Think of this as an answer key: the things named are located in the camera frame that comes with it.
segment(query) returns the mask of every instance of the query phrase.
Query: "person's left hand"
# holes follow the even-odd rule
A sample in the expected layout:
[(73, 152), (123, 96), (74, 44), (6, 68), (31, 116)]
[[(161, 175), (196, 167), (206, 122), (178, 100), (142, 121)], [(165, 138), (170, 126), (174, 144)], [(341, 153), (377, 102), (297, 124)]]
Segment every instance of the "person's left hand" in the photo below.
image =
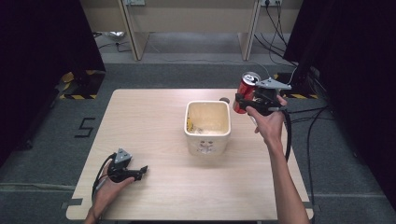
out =
[(105, 183), (103, 183), (102, 187), (99, 188), (99, 190), (97, 190), (94, 194), (93, 205), (90, 209), (89, 214), (87, 215), (86, 223), (91, 223), (91, 222), (87, 222), (88, 219), (92, 218), (90, 217), (90, 215), (92, 215), (95, 221), (97, 221), (99, 217), (105, 212), (105, 210), (111, 205), (111, 203), (113, 203), (113, 201), (117, 198), (119, 193), (125, 187), (127, 187), (128, 185), (134, 182), (133, 177), (126, 178), (120, 183), (113, 182), (107, 176), (107, 169), (109, 164), (110, 162), (108, 162), (105, 168), (103, 169), (99, 183), (101, 183), (102, 181), (105, 181)]

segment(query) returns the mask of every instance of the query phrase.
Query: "floor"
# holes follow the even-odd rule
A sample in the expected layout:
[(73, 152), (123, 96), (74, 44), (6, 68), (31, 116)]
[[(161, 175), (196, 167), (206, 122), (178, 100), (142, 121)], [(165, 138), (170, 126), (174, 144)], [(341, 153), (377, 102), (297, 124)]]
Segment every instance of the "floor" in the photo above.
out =
[[(263, 36), (270, 42), (274, 37), (271, 34)], [(110, 92), (114, 88), (128, 88), (131, 85), (133, 88), (170, 85), (168, 82), (151, 85), (139, 82), (137, 77), (126, 78), (125, 75), (136, 71), (148, 71), (144, 65), (153, 64), (150, 69), (155, 72), (151, 72), (150, 76), (174, 66), (166, 75), (177, 77), (177, 74), (171, 74), (172, 71), (176, 73), (175, 68), (184, 68), (185, 72), (190, 73), (187, 76), (191, 77), (191, 81), (184, 81), (187, 88), (201, 81), (208, 88), (216, 87), (203, 80), (199, 76), (201, 72), (216, 74), (227, 71), (231, 74), (235, 73), (233, 69), (243, 70), (246, 66), (257, 69), (260, 75), (266, 76), (268, 71), (272, 76), (279, 69), (279, 66), (276, 69), (274, 66), (279, 63), (285, 64), (283, 67), (288, 71), (294, 69), (280, 57), (269, 54), (257, 40), (253, 42), (249, 61), (243, 61), (235, 34), (153, 33), (141, 61), (134, 60), (125, 36), (101, 33), (95, 40), (108, 69), (99, 97), (94, 101), (59, 100), (38, 130), (34, 150), (14, 152), (10, 156), (7, 164), (0, 169), (0, 223), (78, 223), (67, 220), (65, 209), (104, 115)], [(274, 46), (285, 48), (279, 38), (275, 39)], [(243, 66), (222, 69), (223, 64)], [(233, 76), (242, 74), (239, 70), (236, 73)], [(237, 84), (233, 80), (222, 83), (226, 87)], [(182, 88), (183, 82), (175, 86)], [(326, 105), (323, 99), (289, 99), (289, 102), (294, 111)], [(326, 111), (315, 124), (308, 144), (313, 148), (313, 153), (310, 158), (306, 155), (306, 137), (315, 113), (294, 114), (292, 120), (293, 150), (308, 195), (312, 197), (312, 192), (315, 192), (316, 223), (396, 223), (395, 211), (367, 166), (354, 157), (331, 111)], [(92, 138), (74, 137), (80, 133), (78, 125), (81, 118), (96, 118), (89, 123), (94, 127)], [(50, 155), (54, 149), (56, 157)], [(308, 169), (308, 160), (312, 161), (311, 169)], [(314, 191), (311, 191), (312, 183), (309, 181), (310, 170)]]

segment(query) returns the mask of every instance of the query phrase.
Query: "white bucket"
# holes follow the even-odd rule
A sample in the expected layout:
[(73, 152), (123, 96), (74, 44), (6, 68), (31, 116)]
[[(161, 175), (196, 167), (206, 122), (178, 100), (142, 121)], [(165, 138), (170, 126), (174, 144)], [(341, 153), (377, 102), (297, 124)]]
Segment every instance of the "white bucket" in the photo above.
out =
[(231, 133), (230, 107), (223, 101), (192, 101), (186, 109), (184, 133), (192, 155), (221, 154)]

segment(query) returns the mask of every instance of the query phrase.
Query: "red can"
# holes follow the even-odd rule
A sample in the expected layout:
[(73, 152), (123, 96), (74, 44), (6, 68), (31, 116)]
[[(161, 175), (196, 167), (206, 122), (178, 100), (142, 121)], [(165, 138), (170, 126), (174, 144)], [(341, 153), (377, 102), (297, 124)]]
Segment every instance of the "red can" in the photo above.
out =
[[(244, 95), (244, 99), (253, 100), (254, 90), (256, 90), (256, 83), (261, 81), (262, 78), (254, 72), (246, 72), (242, 75), (241, 84), (239, 84), (238, 91)], [(245, 114), (247, 111), (239, 107), (239, 103), (236, 100), (233, 102), (233, 110), (238, 114)]]

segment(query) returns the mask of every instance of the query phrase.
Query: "person's right hand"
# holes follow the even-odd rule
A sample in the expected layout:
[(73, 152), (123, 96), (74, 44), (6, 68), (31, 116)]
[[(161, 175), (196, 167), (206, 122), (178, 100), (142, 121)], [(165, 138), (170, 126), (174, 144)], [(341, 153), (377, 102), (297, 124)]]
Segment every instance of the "person's right hand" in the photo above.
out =
[[(281, 96), (277, 96), (277, 100), (281, 105), (286, 105), (287, 102)], [(255, 108), (247, 106), (247, 113), (252, 116), (257, 122), (255, 133), (260, 133), (264, 138), (265, 144), (281, 143), (282, 125), (284, 116), (282, 112), (276, 111), (268, 116), (263, 116)]]

